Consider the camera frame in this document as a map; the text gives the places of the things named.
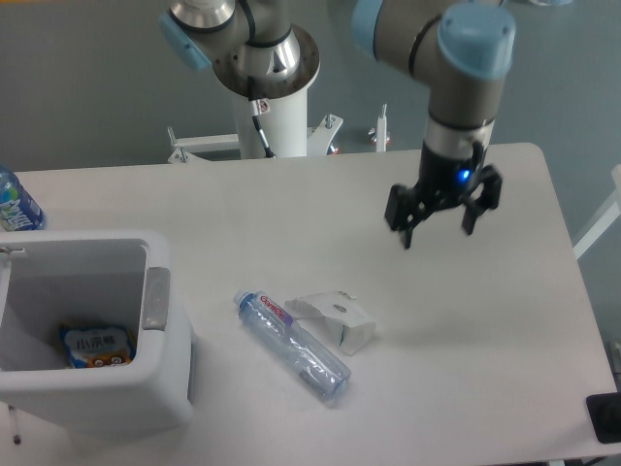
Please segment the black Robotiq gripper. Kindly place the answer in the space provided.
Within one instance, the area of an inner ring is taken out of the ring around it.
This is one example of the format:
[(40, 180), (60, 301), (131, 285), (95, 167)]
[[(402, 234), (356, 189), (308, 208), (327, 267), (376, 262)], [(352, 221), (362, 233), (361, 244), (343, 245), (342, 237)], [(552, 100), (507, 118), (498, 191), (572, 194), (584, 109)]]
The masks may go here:
[[(384, 212), (405, 250), (410, 248), (414, 228), (432, 213), (463, 205), (462, 230), (470, 236), (476, 221), (486, 211), (498, 208), (503, 177), (493, 165), (483, 168), (485, 152), (484, 145), (474, 141), (467, 149), (468, 157), (456, 159), (423, 144), (416, 185), (393, 184)], [(472, 198), (480, 184), (480, 194)]]

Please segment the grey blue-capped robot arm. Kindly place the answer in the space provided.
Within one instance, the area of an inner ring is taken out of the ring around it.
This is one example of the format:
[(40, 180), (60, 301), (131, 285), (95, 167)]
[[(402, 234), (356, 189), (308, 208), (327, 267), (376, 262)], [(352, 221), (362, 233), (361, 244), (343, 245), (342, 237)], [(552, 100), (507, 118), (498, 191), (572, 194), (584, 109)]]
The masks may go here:
[(287, 1), (174, 1), (160, 30), (186, 66), (211, 68), (234, 103), (244, 159), (311, 155), (308, 91), (330, 58), (360, 50), (425, 85), (415, 185), (390, 189), (384, 217), (408, 246), (431, 215), (462, 227), (495, 210), (503, 179), (486, 152), (512, 64), (516, 24), (499, 1), (344, 1), (315, 39)]

